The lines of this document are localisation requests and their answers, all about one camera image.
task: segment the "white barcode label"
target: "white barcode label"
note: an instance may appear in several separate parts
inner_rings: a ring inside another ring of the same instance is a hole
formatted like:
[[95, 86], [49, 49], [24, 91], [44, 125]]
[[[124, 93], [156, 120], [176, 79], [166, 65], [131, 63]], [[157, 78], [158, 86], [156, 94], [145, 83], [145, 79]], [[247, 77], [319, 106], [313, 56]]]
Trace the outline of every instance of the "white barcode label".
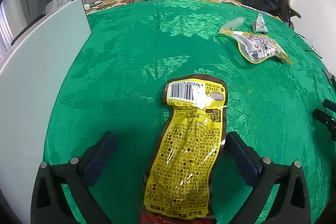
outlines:
[[205, 87], [203, 83], [194, 81], [182, 81], [170, 83], [167, 90], [167, 99], [180, 99], [183, 101], [194, 102], [200, 96], [204, 96]]

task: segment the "blue gripper pad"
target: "blue gripper pad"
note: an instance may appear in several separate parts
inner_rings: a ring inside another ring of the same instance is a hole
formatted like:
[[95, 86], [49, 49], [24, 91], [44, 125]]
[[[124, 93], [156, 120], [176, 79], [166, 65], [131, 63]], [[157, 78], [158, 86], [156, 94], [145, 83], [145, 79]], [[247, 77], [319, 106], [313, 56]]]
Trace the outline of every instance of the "blue gripper pad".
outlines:
[[79, 166], [83, 185], [89, 187], [97, 182], [117, 145], [116, 136], [106, 132], [94, 146], [85, 151]]
[[259, 181], [263, 165], [258, 153], [241, 139], [237, 132], [226, 135], [224, 151], [226, 151], [244, 179], [246, 185], [254, 187]]

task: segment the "green tablecloth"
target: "green tablecloth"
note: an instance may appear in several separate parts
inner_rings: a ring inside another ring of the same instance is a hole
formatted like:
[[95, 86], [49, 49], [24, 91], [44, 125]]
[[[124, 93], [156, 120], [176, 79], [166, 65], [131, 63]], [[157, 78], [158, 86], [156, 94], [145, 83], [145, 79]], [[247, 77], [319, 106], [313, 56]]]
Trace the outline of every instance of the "green tablecloth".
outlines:
[[[258, 13], [230, 4], [153, 0], [88, 16], [92, 35], [75, 59], [56, 100], [44, 160], [66, 163], [81, 156], [105, 131], [118, 149], [90, 188], [114, 224], [135, 223], [142, 205], [143, 175], [169, 109], [161, 104], [166, 80], [193, 73], [223, 79], [228, 87], [227, 132], [237, 131], [260, 156], [302, 163], [312, 221], [328, 200], [335, 146], [325, 126], [312, 119], [322, 100], [336, 95], [324, 65], [308, 45], [279, 20], [264, 15], [269, 36], [296, 64], [275, 59], [252, 64], [237, 43], [217, 34], [228, 20], [245, 16], [238, 29], [251, 31]], [[233, 162], [222, 155], [213, 171], [212, 207], [226, 224], [251, 191]], [[72, 210], [83, 222], [64, 187]], [[272, 195], [258, 223], [265, 219]]]

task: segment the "red package bottom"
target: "red package bottom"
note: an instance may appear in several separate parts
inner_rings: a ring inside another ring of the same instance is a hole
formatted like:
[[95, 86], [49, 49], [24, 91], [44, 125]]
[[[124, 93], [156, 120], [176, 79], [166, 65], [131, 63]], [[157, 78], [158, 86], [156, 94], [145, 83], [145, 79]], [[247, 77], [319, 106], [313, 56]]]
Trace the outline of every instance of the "red package bottom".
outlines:
[[216, 219], [195, 218], [184, 220], [179, 218], [171, 218], [149, 211], [142, 212], [141, 224], [214, 224]]

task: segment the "barcode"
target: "barcode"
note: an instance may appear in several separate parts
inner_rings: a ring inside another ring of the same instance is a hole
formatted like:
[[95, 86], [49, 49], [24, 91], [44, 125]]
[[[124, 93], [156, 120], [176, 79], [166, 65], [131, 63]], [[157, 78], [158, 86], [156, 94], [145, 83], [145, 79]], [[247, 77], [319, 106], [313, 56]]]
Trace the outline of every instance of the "barcode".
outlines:
[[172, 85], [170, 90], [170, 97], [193, 101], [194, 100], [193, 85], [190, 84]]
[[250, 52], [250, 57], [252, 58], [253, 61], [258, 61], [259, 60], [258, 51]]

